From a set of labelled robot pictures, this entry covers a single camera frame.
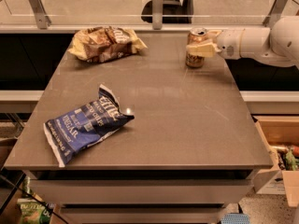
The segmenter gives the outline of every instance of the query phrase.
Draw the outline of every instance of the table drawer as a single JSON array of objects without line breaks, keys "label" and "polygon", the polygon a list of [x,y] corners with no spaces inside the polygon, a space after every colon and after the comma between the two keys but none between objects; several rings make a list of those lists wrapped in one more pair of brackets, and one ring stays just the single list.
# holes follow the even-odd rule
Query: table drawer
[{"label": "table drawer", "polygon": [[61,208],[71,223],[218,223],[224,208]]},{"label": "table drawer", "polygon": [[46,202],[58,204],[237,203],[250,180],[32,180]]}]

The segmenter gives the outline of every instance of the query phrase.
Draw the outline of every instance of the trash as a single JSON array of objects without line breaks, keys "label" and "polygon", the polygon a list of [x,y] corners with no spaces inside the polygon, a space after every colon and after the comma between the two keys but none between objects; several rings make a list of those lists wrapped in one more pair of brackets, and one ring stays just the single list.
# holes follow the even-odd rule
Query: trash
[{"label": "trash", "polygon": [[133,115],[120,112],[112,91],[101,85],[98,100],[48,120],[44,131],[59,167],[65,167],[82,149],[102,142],[131,119]]},{"label": "trash", "polygon": [[136,54],[146,47],[132,29],[96,27],[75,33],[68,51],[82,61],[104,63]]},{"label": "trash", "polygon": [[293,144],[269,144],[278,152],[278,165],[281,170],[298,170],[299,146]]},{"label": "trash", "polygon": [[[17,205],[21,209],[21,221],[19,224],[49,224],[51,213],[47,208],[33,199],[18,199]],[[46,204],[49,209],[54,204]]]}]

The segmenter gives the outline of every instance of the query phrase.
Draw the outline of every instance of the glass panel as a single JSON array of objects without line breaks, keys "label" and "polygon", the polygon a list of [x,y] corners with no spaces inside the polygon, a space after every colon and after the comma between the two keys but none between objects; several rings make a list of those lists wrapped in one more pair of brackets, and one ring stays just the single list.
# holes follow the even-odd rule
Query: glass panel
[{"label": "glass panel", "polygon": [[[41,1],[52,25],[149,25],[150,22],[146,22],[145,18],[151,19],[151,15],[142,15],[145,5],[151,0]],[[181,8],[187,0],[164,1],[168,7],[168,13],[164,14],[166,22],[176,18],[171,22],[186,23],[189,14],[192,24],[218,25],[262,24],[275,0],[191,0],[191,13]],[[283,15],[295,15],[298,10],[299,1],[289,0]],[[0,0],[0,15],[2,24],[36,23],[28,0]]]},{"label": "glass panel", "polygon": [[[275,0],[193,0],[195,24],[262,24]],[[289,0],[283,15],[295,15],[298,1]]]},{"label": "glass panel", "polygon": [[2,25],[35,24],[35,17],[28,0],[0,0]]}]

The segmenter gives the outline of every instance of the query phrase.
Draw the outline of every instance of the can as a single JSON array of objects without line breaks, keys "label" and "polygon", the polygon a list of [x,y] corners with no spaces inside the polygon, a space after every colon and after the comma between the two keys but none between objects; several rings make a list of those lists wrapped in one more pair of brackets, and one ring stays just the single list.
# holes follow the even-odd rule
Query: can
[{"label": "can", "polygon": [[[200,44],[207,39],[205,28],[192,28],[188,33],[187,45]],[[191,55],[188,50],[186,50],[186,64],[189,67],[199,68],[202,67],[205,61],[205,57]]]}]

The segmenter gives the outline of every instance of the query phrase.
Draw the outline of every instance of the cardboard box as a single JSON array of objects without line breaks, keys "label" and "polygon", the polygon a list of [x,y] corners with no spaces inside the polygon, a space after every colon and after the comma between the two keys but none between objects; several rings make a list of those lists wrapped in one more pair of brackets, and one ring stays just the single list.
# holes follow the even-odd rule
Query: cardboard box
[{"label": "cardboard box", "polygon": [[261,170],[254,178],[254,188],[260,194],[286,194],[288,205],[299,204],[299,171],[281,171],[278,154],[269,143],[299,145],[299,117],[256,116],[256,127],[269,151],[274,166]]}]

